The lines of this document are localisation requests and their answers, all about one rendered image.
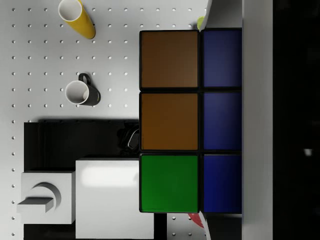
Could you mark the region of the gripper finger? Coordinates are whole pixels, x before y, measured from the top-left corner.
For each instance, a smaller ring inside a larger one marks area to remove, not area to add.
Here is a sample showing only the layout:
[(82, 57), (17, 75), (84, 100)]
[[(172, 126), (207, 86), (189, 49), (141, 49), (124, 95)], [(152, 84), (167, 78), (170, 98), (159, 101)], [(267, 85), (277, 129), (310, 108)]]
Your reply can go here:
[(206, 240), (242, 240), (242, 214), (199, 212), (189, 218), (204, 230)]
[(197, 20), (198, 30), (241, 27), (242, 0), (208, 0), (205, 16)]

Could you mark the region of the puzzle cube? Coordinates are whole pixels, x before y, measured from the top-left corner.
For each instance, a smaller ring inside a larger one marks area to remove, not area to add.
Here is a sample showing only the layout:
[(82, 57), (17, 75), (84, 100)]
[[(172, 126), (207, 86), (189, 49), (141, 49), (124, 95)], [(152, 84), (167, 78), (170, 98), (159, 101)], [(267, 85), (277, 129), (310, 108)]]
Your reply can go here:
[(139, 34), (139, 210), (242, 213), (242, 29)]

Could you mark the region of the yellow mug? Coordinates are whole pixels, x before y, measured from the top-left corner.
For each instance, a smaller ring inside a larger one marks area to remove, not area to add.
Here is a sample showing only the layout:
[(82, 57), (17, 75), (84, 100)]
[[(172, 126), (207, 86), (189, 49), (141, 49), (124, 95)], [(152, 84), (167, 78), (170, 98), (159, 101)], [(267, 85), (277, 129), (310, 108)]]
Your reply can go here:
[(58, 5), (58, 14), (84, 38), (93, 39), (95, 37), (95, 27), (81, 0), (61, 0)]

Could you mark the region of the black mug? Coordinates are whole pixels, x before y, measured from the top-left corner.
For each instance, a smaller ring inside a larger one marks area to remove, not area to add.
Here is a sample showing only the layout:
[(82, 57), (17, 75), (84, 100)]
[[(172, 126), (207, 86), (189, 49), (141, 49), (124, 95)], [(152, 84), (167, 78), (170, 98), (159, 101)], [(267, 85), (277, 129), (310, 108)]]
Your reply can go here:
[(96, 106), (101, 100), (100, 92), (92, 86), (87, 73), (80, 73), (78, 80), (71, 81), (65, 87), (65, 96), (74, 105)]

